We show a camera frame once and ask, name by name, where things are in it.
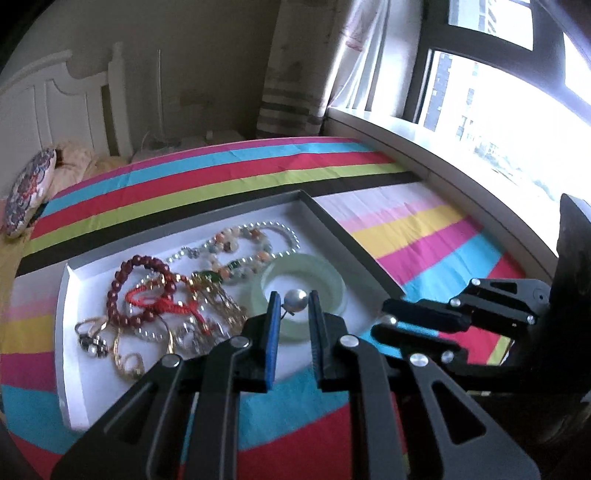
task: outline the striped bedspread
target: striped bedspread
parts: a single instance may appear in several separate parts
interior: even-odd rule
[[[523,277],[474,219],[392,159],[352,140],[271,139],[206,147],[84,182],[45,209],[0,323],[7,426],[43,478],[77,438],[61,420],[53,358],[65,261],[156,225],[294,189],[314,196],[411,301],[448,300],[472,277]],[[369,339],[367,332],[363,336]],[[477,329],[453,337],[469,348],[472,362],[498,362],[506,347],[504,339]],[[320,393],[309,367],[276,383],[269,394],[243,396],[239,478],[350,478],[347,401],[344,393]]]

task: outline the gray wall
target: gray wall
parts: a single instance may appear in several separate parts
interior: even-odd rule
[[[235,129],[254,135],[278,0],[56,0],[26,33],[0,84],[48,54],[71,49],[69,70],[105,70],[124,43],[131,137],[157,128],[155,58],[163,57],[168,137]]]

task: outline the white headboard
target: white headboard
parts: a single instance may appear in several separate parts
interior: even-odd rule
[[[119,155],[131,157],[125,102],[122,43],[113,46],[106,72],[84,79],[70,76],[66,50],[37,60],[0,86],[0,197],[35,153],[73,140],[101,154],[109,151],[102,88],[108,86]]]

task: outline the green bangle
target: green bangle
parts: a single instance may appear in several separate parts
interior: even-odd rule
[[[298,275],[306,278],[309,290],[317,290],[325,312],[342,315],[347,306],[346,286],[339,272],[326,260],[306,254],[292,254],[276,258],[252,279],[249,295],[249,315],[261,315],[267,311],[265,289],[279,275]],[[281,321],[280,337],[289,340],[309,340],[308,321],[297,321],[286,315]]]

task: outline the window frame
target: window frame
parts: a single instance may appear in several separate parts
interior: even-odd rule
[[[449,0],[424,0],[417,58],[402,118],[418,123],[436,51],[497,68],[542,90],[591,125],[591,105],[565,84],[563,30],[537,0],[529,4],[533,49],[468,28],[449,25]]]

